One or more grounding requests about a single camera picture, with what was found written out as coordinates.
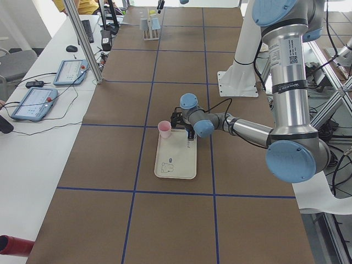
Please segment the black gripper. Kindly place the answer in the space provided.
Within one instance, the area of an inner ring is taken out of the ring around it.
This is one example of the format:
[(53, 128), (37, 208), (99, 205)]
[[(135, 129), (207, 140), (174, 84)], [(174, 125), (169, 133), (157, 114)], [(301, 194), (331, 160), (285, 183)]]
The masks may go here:
[(178, 108), (175, 107), (175, 109), (170, 117), (171, 127), (172, 127), (172, 129), (184, 128), (188, 132), (188, 140), (192, 140), (193, 135), (195, 135), (195, 131), (190, 124), (188, 124), (184, 121), (183, 116), (182, 116), (182, 112), (181, 111), (178, 112), (177, 109)]

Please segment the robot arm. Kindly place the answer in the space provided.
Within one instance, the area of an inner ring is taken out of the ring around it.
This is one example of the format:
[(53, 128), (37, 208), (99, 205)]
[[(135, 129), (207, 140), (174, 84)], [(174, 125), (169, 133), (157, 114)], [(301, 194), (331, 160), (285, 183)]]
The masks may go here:
[(180, 98), (172, 126), (183, 125), (202, 138), (223, 130), (264, 148), (268, 169), (285, 182), (304, 182), (324, 170), (330, 152), (310, 123), (303, 55), (303, 43), (321, 36), (324, 5), (324, 1), (254, 1), (252, 19), (269, 49), (274, 128), (228, 112), (211, 113), (192, 93)]
[[(189, 3), (189, 0), (180, 0), (180, 4), (184, 5)], [(164, 8), (165, 0), (159, 0), (157, 5), (157, 13), (160, 14), (161, 10)]]

